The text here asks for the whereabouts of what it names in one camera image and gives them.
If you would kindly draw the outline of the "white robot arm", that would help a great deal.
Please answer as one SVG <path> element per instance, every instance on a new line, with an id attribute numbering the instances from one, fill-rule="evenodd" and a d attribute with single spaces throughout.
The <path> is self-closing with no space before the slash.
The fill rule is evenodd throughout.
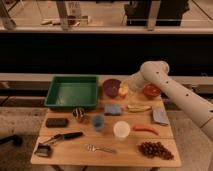
<path id="1" fill-rule="evenodd" d="M 124 79 L 131 91 L 152 83 L 166 94 L 213 141 L 213 104 L 168 76 L 169 65 L 165 61 L 146 61 L 140 70 Z"/>

